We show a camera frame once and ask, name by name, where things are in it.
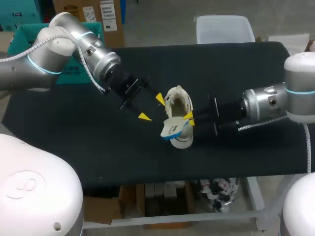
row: white sneaker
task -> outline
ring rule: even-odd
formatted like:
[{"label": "white sneaker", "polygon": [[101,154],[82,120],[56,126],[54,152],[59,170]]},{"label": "white sneaker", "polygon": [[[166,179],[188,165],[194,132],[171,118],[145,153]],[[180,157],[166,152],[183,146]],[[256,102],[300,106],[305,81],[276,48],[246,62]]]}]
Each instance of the white sneaker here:
[{"label": "white sneaker", "polygon": [[[191,99],[188,93],[179,85],[168,91],[164,101],[168,118],[175,118],[173,119],[174,122],[176,122],[179,117],[183,118],[192,111]],[[189,124],[188,120],[183,121],[185,124],[184,128],[180,132],[180,135],[176,138],[170,139],[171,144],[176,148],[188,148],[193,141],[193,126]]]}]

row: metal table frame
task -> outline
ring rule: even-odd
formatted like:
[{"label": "metal table frame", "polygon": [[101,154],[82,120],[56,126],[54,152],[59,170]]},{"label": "metal table frame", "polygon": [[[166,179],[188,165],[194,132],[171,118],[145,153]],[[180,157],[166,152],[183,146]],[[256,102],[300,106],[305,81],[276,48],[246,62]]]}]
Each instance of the metal table frame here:
[{"label": "metal table frame", "polygon": [[272,228],[275,225],[279,214],[281,213],[285,196],[290,187],[305,174],[287,175],[283,177],[278,188],[275,190],[275,196],[268,199],[266,203],[262,198],[258,183],[255,177],[248,177],[248,189],[253,210],[245,212],[228,212],[228,213],[203,213],[189,215],[170,215],[156,217],[141,217],[131,219],[113,220],[111,225],[84,222],[84,229],[132,226],[132,225],[147,225],[159,223],[174,223],[174,222],[194,222],[194,221],[210,221],[210,220],[239,220],[255,218],[257,230],[263,231]]}]

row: concrete floor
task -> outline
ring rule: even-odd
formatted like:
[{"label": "concrete floor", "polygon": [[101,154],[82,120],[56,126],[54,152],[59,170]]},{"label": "concrete floor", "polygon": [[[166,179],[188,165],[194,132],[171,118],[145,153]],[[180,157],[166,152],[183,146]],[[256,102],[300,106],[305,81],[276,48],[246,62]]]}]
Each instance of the concrete floor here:
[{"label": "concrete floor", "polygon": [[313,0],[127,0],[124,26],[127,47],[196,43],[197,16],[242,15],[255,36],[311,33]]},{"label": "concrete floor", "polygon": [[[195,18],[200,15],[243,15],[255,36],[279,34],[311,34],[315,37],[315,1],[313,0],[127,0],[124,26],[127,47],[180,45],[196,43]],[[0,51],[6,51],[11,33],[0,33]],[[0,101],[0,118],[8,99]],[[273,195],[282,176],[258,177],[265,199]],[[249,200],[242,188],[232,207],[233,211],[249,209]],[[141,226],[85,230],[85,236],[276,236],[279,223],[273,229],[257,232],[252,220],[197,222],[182,230],[145,230]]]}]

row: black table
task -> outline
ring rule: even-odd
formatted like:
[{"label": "black table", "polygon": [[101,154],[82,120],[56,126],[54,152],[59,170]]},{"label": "black table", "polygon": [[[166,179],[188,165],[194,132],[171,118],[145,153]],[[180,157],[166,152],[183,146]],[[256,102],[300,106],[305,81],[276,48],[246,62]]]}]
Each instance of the black table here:
[{"label": "black table", "polygon": [[[163,95],[181,85],[195,109],[206,106],[207,93],[225,102],[247,89],[282,82],[289,56],[274,42],[115,51],[132,74],[150,75]],[[160,119],[148,99],[141,99],[150,118]],[[3,123],[18,138],[67,161],[83,187],[307,170],[303,126],[288,119],[230,138],[213,137],[210,126],[196,126],[193,145],[180,150],[160,137],[161,122],[141,121],[119,111],[119,105],[115,94],[103,97],[91,84],[59,85],[46,93],[13,95]],[[311,137],[314,131],[310,125]]]}]

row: sticker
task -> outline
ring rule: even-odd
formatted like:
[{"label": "sticker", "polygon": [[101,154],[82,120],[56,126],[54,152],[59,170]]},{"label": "sticker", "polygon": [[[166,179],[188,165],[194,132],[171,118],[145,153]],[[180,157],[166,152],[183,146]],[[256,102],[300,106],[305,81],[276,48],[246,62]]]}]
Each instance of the sticker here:
[{"label": "sticker", "polygon": [[117,31],[117,24],[116,24],[116,19],[112,20],[103,20],[104,24],[104,31]]},{"label": "sticker", "polygon": [[168,134],[174,133],[174,132],[176,131],[177,127],[178,127],[178,125],[172,126],[172,127],[169,129]]},{"label": "sticker", "polygon": [[201,185],[210,185],[210,182],[208,179],[201,179],[200,183],[201,183]]},{"label": "sticker", "polygon": [[13,16],[22,16],[22,13],[21,12],[12,12],[12,15]]},{"label": "sticker", "polygon": [[224,191],[227,191],[230,187],[230,184],[226,182],[224,179],[222,179],[219,183],[218,186],[223,188]]},{"label": "sticker", "polygon": [[115,19],[115,7],[113,3],[105,3],[100,5],[103,20]]},{"label": "sticker", "polygon": [[96,22],[94,8],[92,6],[83,7],[83,13],[86,22]]}]

